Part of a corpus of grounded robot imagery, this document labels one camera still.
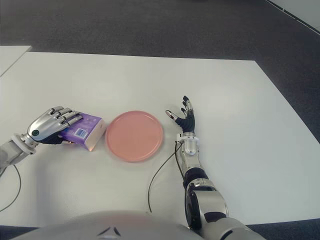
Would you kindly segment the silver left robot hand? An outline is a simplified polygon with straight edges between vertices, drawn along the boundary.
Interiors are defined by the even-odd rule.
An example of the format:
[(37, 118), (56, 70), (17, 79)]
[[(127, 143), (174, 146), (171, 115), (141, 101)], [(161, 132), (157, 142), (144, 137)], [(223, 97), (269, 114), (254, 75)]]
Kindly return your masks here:
[(68, 107), (52, 107), (29, 125), (26, 135), (36, 143), (46, 145), (69, 143), (61, 136), (61, 132), (82, 119), (79, 112)]

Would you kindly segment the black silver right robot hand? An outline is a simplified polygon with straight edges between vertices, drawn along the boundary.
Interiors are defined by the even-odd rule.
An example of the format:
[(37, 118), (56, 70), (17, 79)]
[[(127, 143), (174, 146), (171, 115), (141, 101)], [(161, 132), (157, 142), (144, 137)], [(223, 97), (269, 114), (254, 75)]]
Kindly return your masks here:
[(184, 107), (181, 108), (184, 118), (178, 117), (170, 110), (166, 110), (166, 115), (172, 119), (181, 129), (183, 133), (195, 133), (196, 121), (194, 115), (194, 109), (190, 99), (185, 95), (183, 97), (182, 104)]

